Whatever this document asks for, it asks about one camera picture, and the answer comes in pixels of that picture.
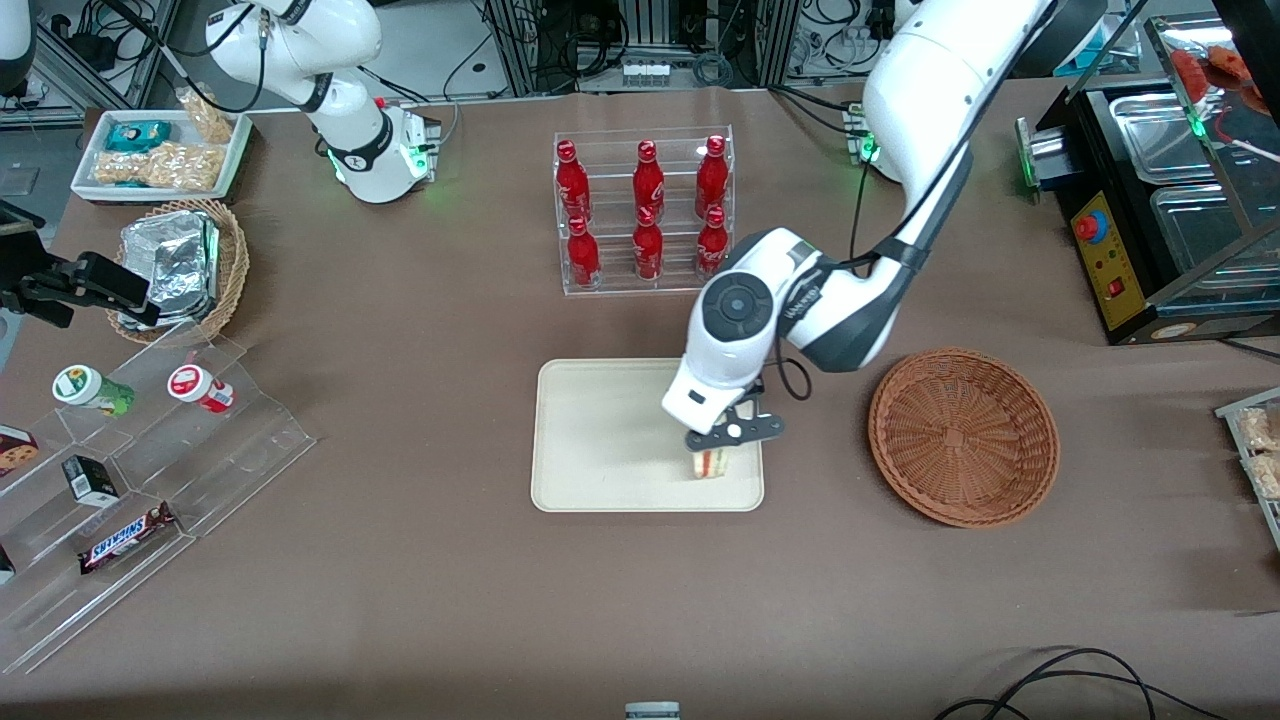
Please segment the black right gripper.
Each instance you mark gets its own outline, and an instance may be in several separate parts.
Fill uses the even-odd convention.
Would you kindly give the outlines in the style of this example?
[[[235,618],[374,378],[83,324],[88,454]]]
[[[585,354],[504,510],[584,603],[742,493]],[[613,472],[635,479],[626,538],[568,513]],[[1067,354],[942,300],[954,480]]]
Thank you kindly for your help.
[[[67,260],[3,261],[3,309],[56,328],[68,328],[74,310],[67,301],[77,300],[78,293],[67,268]],[[148,301],[150,283],[109,258],[82,252],[77,258],[77,283],[86,292],[105,299],[104,306],[128,318],[128,324],[141,328],[157,325],[161,311]]]

